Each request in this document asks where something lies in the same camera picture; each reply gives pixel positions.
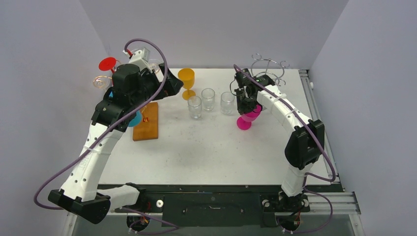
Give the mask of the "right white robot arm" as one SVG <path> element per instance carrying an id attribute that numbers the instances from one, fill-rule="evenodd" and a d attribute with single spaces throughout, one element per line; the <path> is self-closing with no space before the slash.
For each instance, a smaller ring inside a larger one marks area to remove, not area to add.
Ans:
<path id="1" fill-rule="evenodd" d="M 262 109 L 269 111 L 289 134 L 284 149 L 289 163 L 280 193 L 278 205 L 290 210 L 297 204 L 297 197 L 303 192 L 304 179 L 324 149 L 325 127 L 320 120 L 312 120 L 298 110 L 282 93 L 278 85 L 268 76 L 249 77 L 248 69 L 237 72 L 234 79 L 240 129 L 250 128 Z"/>

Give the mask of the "pink wine glass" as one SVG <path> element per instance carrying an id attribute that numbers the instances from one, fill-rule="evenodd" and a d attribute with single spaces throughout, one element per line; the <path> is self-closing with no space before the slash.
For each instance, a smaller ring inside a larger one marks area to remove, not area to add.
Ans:
<path id="1" fill-rule="evenodd" d="M 237 119 L 237 127 L 240 130 L 248 130 L 252 126 L 252 122 L 258 118 L 261 111 L 262 111 L 262 106 L 257 105 L 253 111 L 246 113 L 246 114 L 242 114 Z"/>

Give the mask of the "blue wine glass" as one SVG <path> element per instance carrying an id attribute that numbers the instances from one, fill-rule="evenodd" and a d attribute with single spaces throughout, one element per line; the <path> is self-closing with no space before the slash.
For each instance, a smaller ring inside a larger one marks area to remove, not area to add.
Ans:
<path id="1" fill-rule="evenodd" d="M 122 93 L 115 91 L 114 89 L 109 92 L 107 97 L 107 113 L 109 117 L 108 126 L 114 125 L 115 129 L 125 131 L 127 127 L 133 127 L 142 121 L 142 115 L 140 111 L 136 111 L 134 114 L 127 116 L 139 105 L 144 102 L 136 92 L 135 93 Z"/>

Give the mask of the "clear etched glass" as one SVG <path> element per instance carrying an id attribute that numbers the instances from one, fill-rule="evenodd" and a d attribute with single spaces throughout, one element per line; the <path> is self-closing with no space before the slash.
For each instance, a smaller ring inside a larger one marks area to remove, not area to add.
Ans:
<path id="1" fill-rule="evenodd" d="M 234 107 L 235 96 L 231 92 L 221 94 L 220 109 L 224 115 L 230 115 Z"/>
<path id="2" fill-rule="evenodd" d="M 192 96 L 188 99 L 189 114 L 193 119 L 199 119 L 202 115 L 202 100 L 198 96 Z"/>
<path id="3" fill-rule="evenodd" d="M 211 88 L 205 88 L 201 92 L 201 99 L 203 109 L 206 111 L 212 111 L 215 104 L 215 91 Z"/>

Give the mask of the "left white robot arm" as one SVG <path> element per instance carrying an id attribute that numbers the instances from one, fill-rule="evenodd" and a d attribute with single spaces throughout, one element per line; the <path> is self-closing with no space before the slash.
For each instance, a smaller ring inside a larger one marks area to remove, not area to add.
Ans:
<path id="1" fill-rule="evenodd" d="M 112 86 L 95 107 L 81 159 L 64 184 L 49 193 L 50 202 L 93 224 L 100 223 L 113 209 L 129 206 L 141 211 L 146 207 L 147 198 L 140 194 L 138 185 L 127 183 L 99 190 L 98 183 L 137 110 L 151 101 L 177 95 L 183 87 L 183 82 L 164 64 L 159 68 L 163 81 L 149 68 L 129 63 L 117 67 L 112 74 Z"/>

